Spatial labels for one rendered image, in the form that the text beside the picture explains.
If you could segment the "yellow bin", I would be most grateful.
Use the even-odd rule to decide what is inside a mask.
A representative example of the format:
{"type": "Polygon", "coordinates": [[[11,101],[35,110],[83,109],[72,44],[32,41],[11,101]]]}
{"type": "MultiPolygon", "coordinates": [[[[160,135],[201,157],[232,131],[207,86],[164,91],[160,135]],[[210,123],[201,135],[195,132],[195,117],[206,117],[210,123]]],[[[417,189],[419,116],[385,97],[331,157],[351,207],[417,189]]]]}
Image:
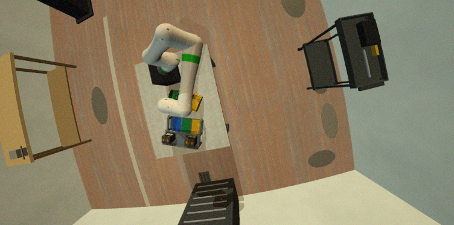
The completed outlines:
{"type": "Polygon", "coordinates": [[[198,108],[200,106],[200,103],[201,103],[201,100],[202,100],[202,96],[200,95],[197,95],[197,94],[193,94],[193,97],[196,97],[196,99],[193,99],[193,102],[192,102],[192,107],[193,107],[193,110],[192,111],[198,111],[198,108]],[[200,100],[199,102],[197,100],[200,100]]]}

